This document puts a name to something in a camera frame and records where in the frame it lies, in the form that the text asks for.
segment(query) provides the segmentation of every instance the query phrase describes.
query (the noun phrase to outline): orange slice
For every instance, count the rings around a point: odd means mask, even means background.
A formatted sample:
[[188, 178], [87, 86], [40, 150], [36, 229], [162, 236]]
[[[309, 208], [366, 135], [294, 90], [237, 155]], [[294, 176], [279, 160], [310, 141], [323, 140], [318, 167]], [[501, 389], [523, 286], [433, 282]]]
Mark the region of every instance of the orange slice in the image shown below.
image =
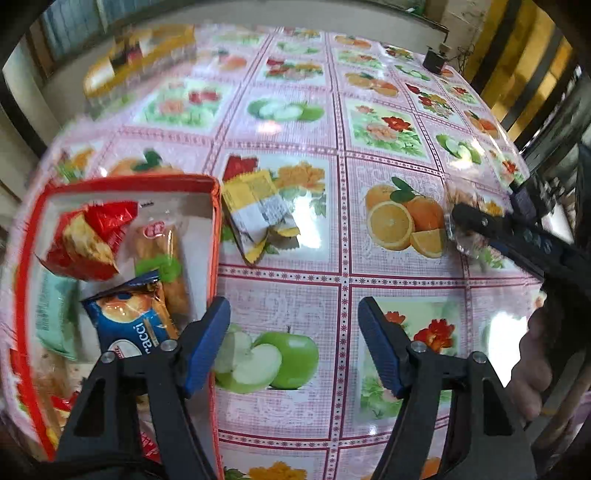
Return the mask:
[[414, 231], [413, 217], [399, 203], [378, 203], [368, 213], [368, 232], [372, 240], [387, 250], [404, 250]]
[[414, 232], [410, 236], [410, 244], [421, 255], [428, 258], [439, 258], [445, 245], [445, 229]]

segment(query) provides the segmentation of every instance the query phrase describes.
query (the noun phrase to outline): apple slice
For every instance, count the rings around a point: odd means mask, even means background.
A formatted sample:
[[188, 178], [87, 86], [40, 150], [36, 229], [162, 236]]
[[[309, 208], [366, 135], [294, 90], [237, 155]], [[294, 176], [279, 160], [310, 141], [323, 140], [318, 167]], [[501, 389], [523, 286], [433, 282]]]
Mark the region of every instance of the apple slice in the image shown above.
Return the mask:
[[251, 349], [252, 339], [250, 335], [237, 330], [236, 326], [232, 327], [232, 325], [234, 324], [230, 324], [213, 363], [213, 370], [217, 374], [230, 373], [236, 368], [240, 360], [247, 356]]
[[281, 352], [269, 344], [258, 345], [237, 360], [232, 372], [216, 373], [217, 383], [234, 393], [252, 393], [266, 388], [281, 368]]

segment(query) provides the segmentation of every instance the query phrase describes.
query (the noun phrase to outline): printed orange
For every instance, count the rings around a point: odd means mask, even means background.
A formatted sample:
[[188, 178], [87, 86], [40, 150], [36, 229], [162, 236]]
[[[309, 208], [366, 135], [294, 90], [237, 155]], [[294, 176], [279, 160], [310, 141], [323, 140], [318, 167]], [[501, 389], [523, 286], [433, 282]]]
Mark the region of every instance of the printed orange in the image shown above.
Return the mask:
[[378, 203], [387, 202], [390, 199], [390, 194], [394, 191], [394, 187], [386, 184], [374, 185], [371, 187], [365, 196], [365, 209], [370, 211]]
[[404, 206], [413, 217], [415, 231], [443, 228], [443, 209], [432, 198], [417, 196], [404, 203]]
[[413, 217], [399, 203], [378, 203], [368, 213], [367, 224], [372, 240], [387, 250], [404, 250], [410, 245]]
[[427, 258], [439, 258], [445, 246], [445, 230], [438, 228], [411, 233], [410, 244], [418, 253]]

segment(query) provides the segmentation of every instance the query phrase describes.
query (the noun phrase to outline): window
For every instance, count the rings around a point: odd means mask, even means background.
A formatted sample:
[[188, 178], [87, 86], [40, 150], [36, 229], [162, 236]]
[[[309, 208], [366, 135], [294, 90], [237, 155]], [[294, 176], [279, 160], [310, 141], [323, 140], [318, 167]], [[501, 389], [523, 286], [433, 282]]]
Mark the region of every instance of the window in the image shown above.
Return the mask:
[[[111, 33], [148, 7], [164, 0], [57, 0], [43, 13], [41, 22], [55, 62], [85, 44]], [[178, 2], [168, 2], [178, 6]]]

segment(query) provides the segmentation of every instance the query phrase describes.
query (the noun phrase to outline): red logo label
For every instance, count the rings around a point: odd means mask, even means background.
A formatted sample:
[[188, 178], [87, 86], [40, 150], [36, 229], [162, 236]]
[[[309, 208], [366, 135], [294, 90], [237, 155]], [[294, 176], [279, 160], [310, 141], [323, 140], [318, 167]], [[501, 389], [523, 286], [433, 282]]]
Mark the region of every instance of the red logo label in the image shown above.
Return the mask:
[[146, 238], [154, 238], [164, 233], [164, 222], [156, 222], [146, 225], [144, 228], [144, 236]]

